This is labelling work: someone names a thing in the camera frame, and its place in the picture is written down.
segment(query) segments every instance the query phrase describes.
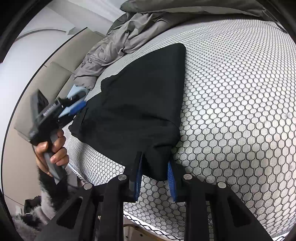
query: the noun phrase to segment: gray blanket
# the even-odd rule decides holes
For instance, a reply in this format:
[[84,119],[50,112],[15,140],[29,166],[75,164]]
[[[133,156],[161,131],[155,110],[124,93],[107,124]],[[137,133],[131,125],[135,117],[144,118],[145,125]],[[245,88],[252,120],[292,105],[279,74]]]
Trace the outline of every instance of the gray blanket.
[[121,5],[121,10],[127,13],[113,23],[107,36],[91,48],[76,69],[76,86],[92,90],[108,65],[198,14],[265,14],[263,6],[253,0],[129,0]]

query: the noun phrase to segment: human hand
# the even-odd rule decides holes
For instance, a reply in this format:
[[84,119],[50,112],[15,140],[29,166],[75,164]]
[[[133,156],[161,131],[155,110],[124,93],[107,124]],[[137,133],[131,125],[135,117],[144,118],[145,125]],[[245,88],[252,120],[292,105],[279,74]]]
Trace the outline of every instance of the human hand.
[[[64,137],[63,130],[58,130],[57,132],[58,139],[52,145],[52,152],[55,154],[51,157],[50,162],[55,163],[57,166],[62,166],[68,164],[69,156],[67,155],[67,149],[63,147],[66,141],[66,137]],[[36,153],[36,163],[38,167],[52,177],[52,174],[49,172],[48,165],[44,159],[43,153],[48,149],[48,142],[41,142],[35,148]]]

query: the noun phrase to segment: silver screw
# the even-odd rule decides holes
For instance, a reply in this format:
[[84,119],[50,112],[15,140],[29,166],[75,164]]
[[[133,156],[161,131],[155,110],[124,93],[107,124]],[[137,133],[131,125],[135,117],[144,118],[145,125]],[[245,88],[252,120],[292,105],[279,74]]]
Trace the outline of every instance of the silver screw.
[[89,190],[89,189],[92,188],[92,184],[91,184],[91,183],[86,183],[86,184],[83,185],[83,188],[84,188],[85,190]]
[[226,188],[226,184],[224,182],[218,182],[218,187]]
[[125,179],[126,179],[126,175],[124,175],[124,174],[121,174],[118,176],[118,180],[120,180],[120,181],[124,181]]
[[191,176],[190,174],[185,174],[185,175],[183,176],[183,178],[184,178],[185,180],[190,180],[190,179],[192,179],[192,176]]

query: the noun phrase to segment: hexagonal pattern mesh fabric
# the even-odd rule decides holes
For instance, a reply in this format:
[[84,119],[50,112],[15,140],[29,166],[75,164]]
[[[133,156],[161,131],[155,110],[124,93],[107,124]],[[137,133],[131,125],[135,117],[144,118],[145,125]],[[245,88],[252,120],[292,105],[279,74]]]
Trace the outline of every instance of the hexagonal pattern mesh fabric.
[[[184,44],[181,140],[172,149],[174,159],[200,180],[226,182],[274,237],[296,221],[296,47],[273,22],[225,18],[200,17],[160,34],[108,67],[87,99],[100,92],[102,79],[140,56]],[[123,172],[65,132],[70,163],[86,180],[97,185]],[[143,177],[139,201],[124,209],[184,235],[185,204],[172,201],[167,182]]]

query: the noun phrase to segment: black folded garment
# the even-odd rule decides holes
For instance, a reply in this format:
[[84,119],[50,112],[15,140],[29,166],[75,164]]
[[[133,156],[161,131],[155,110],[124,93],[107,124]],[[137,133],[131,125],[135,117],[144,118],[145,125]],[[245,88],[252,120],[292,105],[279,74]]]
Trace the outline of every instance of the black folded garment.
[[123,166],[142,151],[143,174],[166,180],[180,139],[185,51],[180,43],[155,50],[104,79],[69,126],[72,135]]

